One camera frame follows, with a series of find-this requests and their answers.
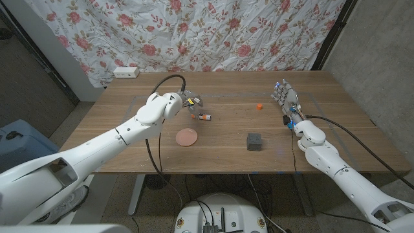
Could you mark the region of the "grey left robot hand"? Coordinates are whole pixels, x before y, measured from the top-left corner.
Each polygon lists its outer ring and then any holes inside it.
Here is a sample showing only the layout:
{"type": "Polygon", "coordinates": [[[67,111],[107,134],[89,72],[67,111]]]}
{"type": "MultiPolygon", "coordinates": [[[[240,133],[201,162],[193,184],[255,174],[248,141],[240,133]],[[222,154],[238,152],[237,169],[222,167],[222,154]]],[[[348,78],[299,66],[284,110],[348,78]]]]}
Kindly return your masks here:
{"type": "Polygon", "coordinates": [[[203,107],[203,101],[200,95],[185,90],[180,91],[179,96],[182,99],[182,107],[186,108],[192,115],[198,117],[201,114],[201,108],[203,107]]]}

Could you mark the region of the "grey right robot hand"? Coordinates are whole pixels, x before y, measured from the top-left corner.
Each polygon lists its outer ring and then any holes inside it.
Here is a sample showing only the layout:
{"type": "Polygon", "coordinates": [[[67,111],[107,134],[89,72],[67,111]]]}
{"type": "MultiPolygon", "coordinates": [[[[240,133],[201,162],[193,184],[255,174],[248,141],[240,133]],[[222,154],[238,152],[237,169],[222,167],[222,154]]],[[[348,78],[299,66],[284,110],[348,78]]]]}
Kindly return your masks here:
{"type": "Polygon", "coordinates": [[[297,92],[285,79],[275,84],[271,97],[280,105],[285,125],[292,124],[294,126],[306,120],[305,115],[301,111],[297,92]]]}

